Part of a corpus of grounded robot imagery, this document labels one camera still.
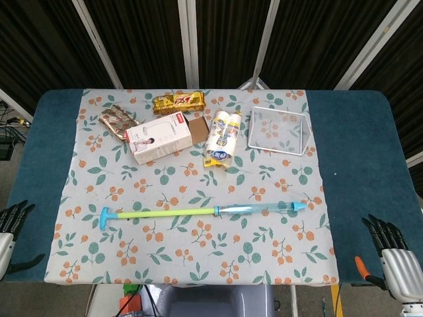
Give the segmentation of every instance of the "product box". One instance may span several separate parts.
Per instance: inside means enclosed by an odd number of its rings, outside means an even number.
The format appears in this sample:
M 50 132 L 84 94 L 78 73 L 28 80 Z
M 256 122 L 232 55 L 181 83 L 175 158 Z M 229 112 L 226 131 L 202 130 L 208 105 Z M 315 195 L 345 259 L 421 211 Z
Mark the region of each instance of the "product box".
M 188 121 L 176 112 L 126 130 L 126 139 L 137 163 L 144 164 L 205 141 L 208 133 L 204 117 Z

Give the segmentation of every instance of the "red object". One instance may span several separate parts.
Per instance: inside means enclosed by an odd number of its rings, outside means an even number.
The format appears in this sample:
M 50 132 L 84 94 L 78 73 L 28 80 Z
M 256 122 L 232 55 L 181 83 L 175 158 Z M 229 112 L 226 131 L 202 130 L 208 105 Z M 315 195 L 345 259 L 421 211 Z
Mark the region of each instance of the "red object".
M 129 301 L 129 299 L 131 298 L 132 295 L 128 295 L 125 297 L 122 297 L 119 300 L 119 309 L 121 309 L 126 302 Z M 143 310 L 143 306 L 141 303 L 141 296 L 139 296 L 138 294 L 135 295 L 133 297 L 133 299 L 128 303 L 128 305 L 126 305 L 125 309 L 123 309 L 123 311 L 121 312 L 121 314 L 127 314 L 129 312 L 140 312 L 141 310 Z
M 179 123 L 184 122 L 184 118 L 181 116 L 181 114 L 177 114 L 176 117 L 178 118 Z
M 356 267 L 357 267 L 358 273 L 360 273 L 363 279 L 367 280 L 367 277 L 370 275 L 370 273 L 365 267 L 363 260 L 359 256 L 356 256 L 354 259 L 356 261 Z

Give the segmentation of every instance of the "gold snack package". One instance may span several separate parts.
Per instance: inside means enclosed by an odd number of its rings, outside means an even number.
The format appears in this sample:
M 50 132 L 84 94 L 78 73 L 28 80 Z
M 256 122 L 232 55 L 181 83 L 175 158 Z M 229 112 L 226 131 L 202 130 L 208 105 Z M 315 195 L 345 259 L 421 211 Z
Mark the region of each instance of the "gold snack package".
M 127 142 L 125 140 L 126 130 L 139 125 L 137 120 L 116 104 L 103 111 L 98 120 L 106 126 L 111 134 L 123 142 Z
M 153 99 L 154 114 L 167 115 L 178 111 L 203 111 L 206 107 L 204 93 L 196 91 L 190 94 L 170 94 Z

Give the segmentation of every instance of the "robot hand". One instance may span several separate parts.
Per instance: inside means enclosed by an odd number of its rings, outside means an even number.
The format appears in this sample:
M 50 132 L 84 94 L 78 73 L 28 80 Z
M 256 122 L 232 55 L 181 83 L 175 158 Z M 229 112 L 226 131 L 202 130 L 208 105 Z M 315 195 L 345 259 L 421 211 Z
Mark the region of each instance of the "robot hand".
M 30 269 L 41 262 L 45 254 L 39 254 L 29 262 L 10 264 L 10 259 L 15 247 L 15 242 L 23 226 L 26 216 L 34 209 L 27 200 L 0 211 L 0 280 L 6 273 L 14 273 Z
M 370 274 L 361 257 L 356 256 L 360 275 L 384 291 L 388 290 L 401 302 L 401 316 L 423 316 L 423 272 L 416 256 L 408 250 L 403 234 L 395 225 L 373 215 L 369 215 L 369 219 L 363 218 L 362 221 L 375 244 L 385 279 Z

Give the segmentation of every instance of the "toy bubble wand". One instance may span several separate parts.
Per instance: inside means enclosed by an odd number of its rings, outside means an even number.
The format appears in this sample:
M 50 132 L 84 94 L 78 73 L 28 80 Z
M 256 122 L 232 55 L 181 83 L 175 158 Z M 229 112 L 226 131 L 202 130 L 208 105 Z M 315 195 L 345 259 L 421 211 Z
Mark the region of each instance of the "toy bubble wand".
M 188 215 L 215 215 L 222 214 L 245 215 L 250 213 L 260 213 L 263 209 L 269 212 L 275 211 L 299 211 L 306 208 L 305 203 L 259 203 L 246 205 L 227 205 L 216 206 L 214 208 L 198 208 L 198 209 L 176 209 L 176 210 L 157 210 L 157 211 L 134 211 L 128 213 L 109 213 L 109 207 L 103 207 L 100 214 L 100 229 L 106 228 L 109 219 L 130 219 L 130 218 L 148 218 L 148 217 L 175 217 Z

